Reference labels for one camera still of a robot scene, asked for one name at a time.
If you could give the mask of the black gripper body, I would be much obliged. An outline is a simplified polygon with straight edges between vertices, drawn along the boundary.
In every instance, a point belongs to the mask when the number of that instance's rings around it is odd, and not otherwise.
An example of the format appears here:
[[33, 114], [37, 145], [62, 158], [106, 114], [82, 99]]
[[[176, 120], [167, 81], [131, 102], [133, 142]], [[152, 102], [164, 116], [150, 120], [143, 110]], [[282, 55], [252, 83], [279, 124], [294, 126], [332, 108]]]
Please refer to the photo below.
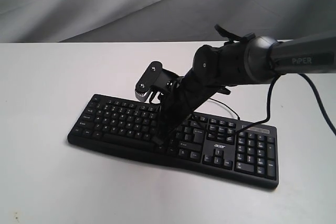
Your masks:
[[171, 92], [163, 98], [158, 117], [157, 137], [168, 137], [173, 130], [216, 93], [229, 95], [225, 86], [203, 84], [194, 73], [174, 80]]

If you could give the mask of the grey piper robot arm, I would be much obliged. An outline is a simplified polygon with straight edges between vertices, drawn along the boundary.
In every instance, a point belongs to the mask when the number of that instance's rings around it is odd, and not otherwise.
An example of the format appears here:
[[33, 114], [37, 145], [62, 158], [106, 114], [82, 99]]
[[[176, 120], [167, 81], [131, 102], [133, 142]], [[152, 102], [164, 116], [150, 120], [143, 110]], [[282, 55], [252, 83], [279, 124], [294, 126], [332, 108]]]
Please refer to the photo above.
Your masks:
[[191, 69], [172, 79], [160, 103], [154, 143], [164, 144], [184, 120], [222, 87], [270, 84], [289, 73], [335, 72], [334, 31], [280, 42], [253, 33], [237, 36], [220, 25], [215, 30], [228, 41], [221, 47], [198, 48]]

